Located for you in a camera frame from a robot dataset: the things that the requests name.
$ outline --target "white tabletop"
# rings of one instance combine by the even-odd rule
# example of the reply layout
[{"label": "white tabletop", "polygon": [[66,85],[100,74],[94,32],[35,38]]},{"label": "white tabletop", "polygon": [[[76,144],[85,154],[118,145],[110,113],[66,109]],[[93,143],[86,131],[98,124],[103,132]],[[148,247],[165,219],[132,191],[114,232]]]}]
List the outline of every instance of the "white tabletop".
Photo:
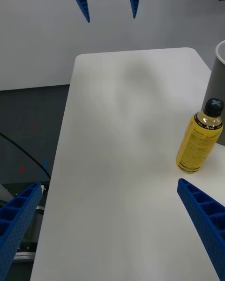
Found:
[{"label": "white tabletop", "polygon": [[176,190],[225,199],[225,147],[175,164],[210,70],[190,48],[76,58],[31,281],[215,281]]}]

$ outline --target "blue mark on floor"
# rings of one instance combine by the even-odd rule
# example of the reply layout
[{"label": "blue mark on floor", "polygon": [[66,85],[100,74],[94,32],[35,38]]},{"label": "blue mark on floor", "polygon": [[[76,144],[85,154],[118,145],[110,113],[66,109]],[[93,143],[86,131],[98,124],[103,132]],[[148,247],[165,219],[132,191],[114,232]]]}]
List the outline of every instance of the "blue mark on floor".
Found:
[{"label": "blue mark on floor", "polygon": [[44,169],[47,169],[47,162],[48,162],[48,160],[45,159],[44,164],[43,164]]}]

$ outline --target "bottle cap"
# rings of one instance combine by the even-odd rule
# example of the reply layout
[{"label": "bottle cap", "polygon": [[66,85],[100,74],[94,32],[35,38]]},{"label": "bottle cap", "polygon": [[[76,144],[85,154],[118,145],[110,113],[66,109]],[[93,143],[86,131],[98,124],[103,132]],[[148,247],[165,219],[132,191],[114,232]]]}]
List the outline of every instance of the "bottle cap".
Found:
[{"label": "bottle cap", "polygon": [[204,114],[209,117],[217,118],[221,115],[224,108],[224,103],[220,99],[209,99],[203,109]]}]

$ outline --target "gray cup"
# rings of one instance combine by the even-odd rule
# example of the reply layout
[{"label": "gray cup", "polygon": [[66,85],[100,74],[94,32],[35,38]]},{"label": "gray cup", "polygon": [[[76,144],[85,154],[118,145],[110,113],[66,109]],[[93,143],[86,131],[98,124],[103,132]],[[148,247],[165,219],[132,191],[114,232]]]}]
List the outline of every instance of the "gray cup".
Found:
[{"label": "gray cup", "polygon": [[[202,109],[210,98],[217,98],[225,103],[225,41],[219,43],[216,47],[216,59],[205,92]],[[221,118],[224,123],[224,129],[217,143],[225,146],[225,109],[223,110]]]}]

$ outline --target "gray carpet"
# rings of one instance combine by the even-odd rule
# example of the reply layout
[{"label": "gray carpet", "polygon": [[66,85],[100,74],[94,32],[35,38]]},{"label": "gray carpet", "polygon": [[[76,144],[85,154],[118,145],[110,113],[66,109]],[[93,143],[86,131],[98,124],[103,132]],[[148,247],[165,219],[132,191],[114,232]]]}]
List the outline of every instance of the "gray carpet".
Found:
[{"label": "gray carpet", "polygon": [[[69,86],[0,92],[0,132],[27,150],[51,174]],[[47,181],[30,158],[0,137],[0,183]]]}]

